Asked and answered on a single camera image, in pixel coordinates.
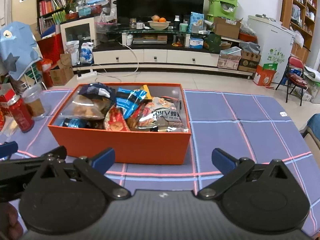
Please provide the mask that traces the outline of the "person's left hand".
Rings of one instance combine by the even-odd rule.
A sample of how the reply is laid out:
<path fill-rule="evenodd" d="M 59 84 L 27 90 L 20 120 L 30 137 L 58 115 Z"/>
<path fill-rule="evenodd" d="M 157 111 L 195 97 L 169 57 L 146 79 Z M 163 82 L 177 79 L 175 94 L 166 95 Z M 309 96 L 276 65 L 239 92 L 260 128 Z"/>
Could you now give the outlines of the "person's left hand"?
<path fill-rule="evenodd" d="M 7 239 L 20 239 L 23 235 L 17 209 L 10 203 L 1 203 L 1 236 L 3 235 Z"/>

